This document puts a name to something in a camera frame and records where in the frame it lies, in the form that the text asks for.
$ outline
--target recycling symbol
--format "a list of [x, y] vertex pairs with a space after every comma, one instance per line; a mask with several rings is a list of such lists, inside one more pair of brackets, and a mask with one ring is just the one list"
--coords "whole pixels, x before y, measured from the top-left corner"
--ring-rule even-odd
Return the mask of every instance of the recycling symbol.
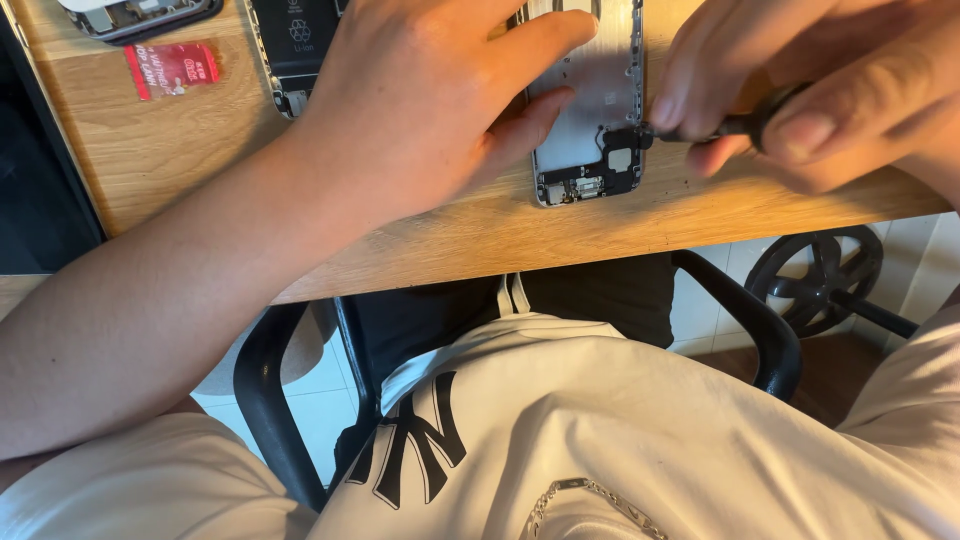
[[306, 25], [305, 20], [297, 19], [290, 24], [290, 36], [294, 41], [309, 41], [310, 27]]

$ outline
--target right hand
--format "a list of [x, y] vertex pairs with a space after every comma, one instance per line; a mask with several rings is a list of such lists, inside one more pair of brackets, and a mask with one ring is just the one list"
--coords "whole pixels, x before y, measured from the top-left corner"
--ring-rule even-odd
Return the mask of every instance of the right hand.
[[371, 230], [488, 182], [546, 139], [569, 87], [491, 125], [596, 34], [582, 11], [488, 34], [524, 0], [350, 0], [309, 106], [283, 144], [302, 176]]
[[[710, 133], [747, 77], [818, 81], [764, 134], [757, 159], [801, 192], [822, 192], [921, 152], [960, 110], [956, 0], [707, 0], [674, 41], [651, 121]], [[691, 149], [712, 174], [749, 149], [724, 137]]]

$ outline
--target white t-shirt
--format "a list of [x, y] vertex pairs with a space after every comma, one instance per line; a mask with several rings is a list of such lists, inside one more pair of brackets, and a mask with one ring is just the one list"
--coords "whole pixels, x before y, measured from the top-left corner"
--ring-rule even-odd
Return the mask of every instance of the white t-shirt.
[[[0, 538], [517, 540], [559, 479], [673, 539], [960, 538], [960, 308], [933, 317], [829, 430], [601, 323], [509, 315], [401, 399], [323, 514], [199, 414], [84, 444], [0, 495]], [[539, 538], [648, 538], [586, 489]]]

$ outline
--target chain necklace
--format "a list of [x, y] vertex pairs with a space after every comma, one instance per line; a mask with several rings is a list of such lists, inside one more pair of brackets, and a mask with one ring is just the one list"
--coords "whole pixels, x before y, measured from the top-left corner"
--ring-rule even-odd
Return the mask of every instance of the chain necklace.
[[537, 540], [540, 538], [540, 528], [543, 525], [543, 514], [546, 512], [546, 506], [550, 504], [550, 501], [553, 501], [557, 492], [568, 489], [587, 489], [597, 493], [606, 499], [608, 503], [612, 504], [614, 508], [619, 510], [621, 514], [627, 516], [630, 521], [636, 523], [637, 526], [640, 527], [640, 530], [647, 536], [655, 538], [656, 540], [670, 540], [670, 537], [654, 525], [653, 520], [637, 509], [635, 505], [591, 479], [556, 480], [550, 484], [550, 489], [540, 496], [537, 505], [534, 506], [533, 511], [530, 512], [530, 517], [527, 518], [527, 529], [520, 535], [520, 538], [523, 540]]

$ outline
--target wooden tabletop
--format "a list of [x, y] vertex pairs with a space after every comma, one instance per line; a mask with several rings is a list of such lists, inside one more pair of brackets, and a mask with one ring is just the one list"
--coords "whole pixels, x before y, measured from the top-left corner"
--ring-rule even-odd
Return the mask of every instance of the wooden tabletop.
[[[657, 80], [672, 37], [699, 3], [646, 3], [650, 81]], [[156, 215], [289, 126], [268, 95], [238, 0], [227, 0], [224, 11], [211, 20], [151, 41], [206, 43], [222, 74], [216, 85], [153, 102], [138, 100], [121, 50], [81, 35], [56, 0], [14, 4], [111, 235]], [[892, 169], [811, 198], [761, 178], [749, 163], [730, 166], [714, 179], [697, 179], [684, 170], [684, 150], [682, 145], [655, 145], [647, 152], [635, 192], [562, 209], [536, 204], [530, 164], [522, 161], [458, 201], [371, 233], [294, 283], [277, 301], [949, 210], [925, 186]]]

